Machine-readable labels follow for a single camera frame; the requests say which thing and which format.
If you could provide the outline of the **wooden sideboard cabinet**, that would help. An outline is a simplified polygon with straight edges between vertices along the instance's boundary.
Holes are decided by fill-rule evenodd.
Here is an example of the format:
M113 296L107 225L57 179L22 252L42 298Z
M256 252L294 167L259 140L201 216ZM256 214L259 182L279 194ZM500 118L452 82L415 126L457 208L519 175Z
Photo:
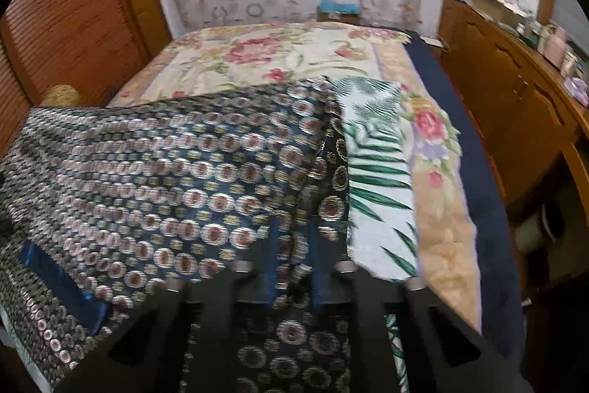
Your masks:
M588 202L588 113L540 54L458 0L442 0L442 69L489 155L505 204L514 206L564 159Z

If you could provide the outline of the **floral bed quilt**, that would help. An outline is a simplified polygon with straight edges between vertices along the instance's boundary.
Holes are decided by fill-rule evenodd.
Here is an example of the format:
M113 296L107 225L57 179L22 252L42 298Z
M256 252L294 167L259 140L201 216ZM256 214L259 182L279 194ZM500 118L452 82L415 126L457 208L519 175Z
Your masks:
M459 175L457 130L408 56L407 34L342 23L207 28L171 42L116 94L116 107L300 79L398 83L418 274L472 326L481 323L476 228Z

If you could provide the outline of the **navy patterned silk shirt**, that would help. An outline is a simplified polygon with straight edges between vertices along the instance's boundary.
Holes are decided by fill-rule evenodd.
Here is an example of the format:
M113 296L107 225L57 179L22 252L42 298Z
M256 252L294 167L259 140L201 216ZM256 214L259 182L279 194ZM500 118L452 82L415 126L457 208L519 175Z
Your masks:
M36 108L1 162L1 309L51 390L169 280L270 241L269 300L237 316L237 392L345 392L349 317L311 308L346 255L348 157L315 78L126 108Z

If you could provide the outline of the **palm leaf print towel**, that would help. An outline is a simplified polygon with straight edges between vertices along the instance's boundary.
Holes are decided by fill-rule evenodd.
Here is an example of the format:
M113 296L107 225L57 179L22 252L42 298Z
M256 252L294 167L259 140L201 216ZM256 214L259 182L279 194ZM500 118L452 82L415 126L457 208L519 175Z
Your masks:
M404 151L398 83L331 80L341 107L341 152L348 163L348 253L341 276L355 307L352 344L362 392L406 392L409 346L402 337L404 280L418 274L418 241L410 168Z

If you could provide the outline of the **cardboard box on cabinet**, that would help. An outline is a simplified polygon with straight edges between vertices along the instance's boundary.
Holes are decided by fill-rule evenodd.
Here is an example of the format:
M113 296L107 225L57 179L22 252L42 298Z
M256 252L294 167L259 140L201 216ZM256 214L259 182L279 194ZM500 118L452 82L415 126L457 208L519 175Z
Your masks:
M512 28L528 19L525 11L505 0L470 0L469 5L481 16Z

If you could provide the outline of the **pink thermos jug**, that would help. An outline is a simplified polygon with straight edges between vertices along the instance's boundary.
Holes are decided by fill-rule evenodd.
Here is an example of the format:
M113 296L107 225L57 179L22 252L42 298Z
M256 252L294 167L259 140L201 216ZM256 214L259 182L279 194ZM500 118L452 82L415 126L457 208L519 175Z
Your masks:
M549 25L547 27L543 57L555 68L560 69L564 61L566 49L566 31L560 26Z

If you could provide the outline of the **cardboard box with blue cloth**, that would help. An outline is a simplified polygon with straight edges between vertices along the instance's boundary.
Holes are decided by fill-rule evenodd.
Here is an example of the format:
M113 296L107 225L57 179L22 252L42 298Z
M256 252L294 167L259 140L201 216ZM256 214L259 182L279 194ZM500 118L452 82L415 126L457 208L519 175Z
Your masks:
M350 25L359 25L359 6L356 4L341 3L336 0L321 0L317 5L317 20L320 22L341 22Z

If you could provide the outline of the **gold brocade pillow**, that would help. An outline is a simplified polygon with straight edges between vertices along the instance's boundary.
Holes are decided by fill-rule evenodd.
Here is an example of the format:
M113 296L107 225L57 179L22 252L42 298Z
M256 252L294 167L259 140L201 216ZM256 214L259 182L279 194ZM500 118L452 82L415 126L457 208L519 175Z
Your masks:
M81 103L81 95L73 86L56 85L46 92L41 106L68 108L80 106Z

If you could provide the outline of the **brown louvered wardrobe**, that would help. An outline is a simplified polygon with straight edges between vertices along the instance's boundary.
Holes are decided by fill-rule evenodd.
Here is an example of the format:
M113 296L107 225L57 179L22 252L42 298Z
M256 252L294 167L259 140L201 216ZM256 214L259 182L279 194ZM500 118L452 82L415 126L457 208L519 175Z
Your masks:
M1 146L53 88L105 106L170 41L160 0L11 0L1 17Z

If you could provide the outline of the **navy blue bed sheet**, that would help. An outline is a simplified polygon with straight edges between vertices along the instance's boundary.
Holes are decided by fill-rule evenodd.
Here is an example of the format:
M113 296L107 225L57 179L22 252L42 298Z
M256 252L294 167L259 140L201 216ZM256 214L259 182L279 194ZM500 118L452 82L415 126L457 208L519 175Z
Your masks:
M449 77L418 33L405 46L426 90L460 131L459 175L470 218L476 226L480 271L482 336L508 360L519 362L525 345L520 276L508 218L480 135Z

